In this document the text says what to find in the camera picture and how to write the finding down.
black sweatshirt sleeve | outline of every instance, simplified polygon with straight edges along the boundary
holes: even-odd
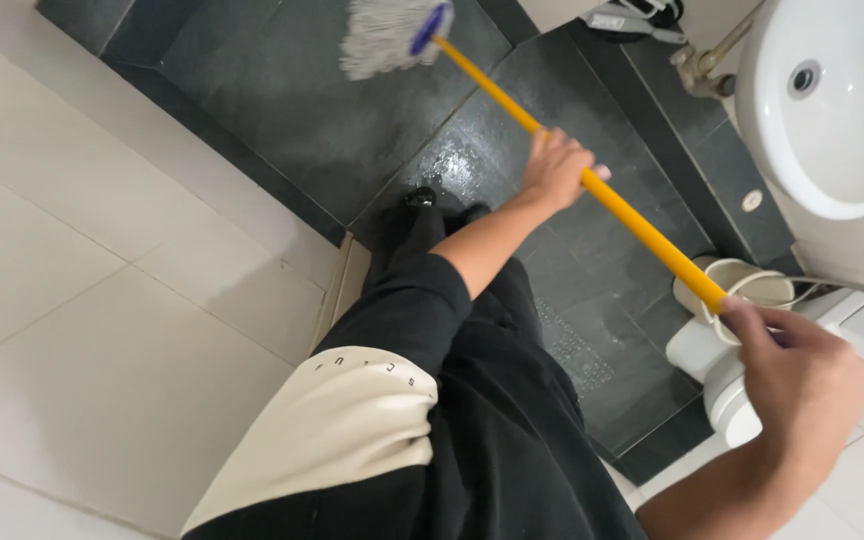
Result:
[[[380,349],[435,377],[472,305],[451,263],[438,254],[415,256],[393,266],[357,300],[315,353],[348,345]]]
[[[393,267],[295,368],[182,538],[408,536],[432,460],[435,377],[471,310],[444,258]]]

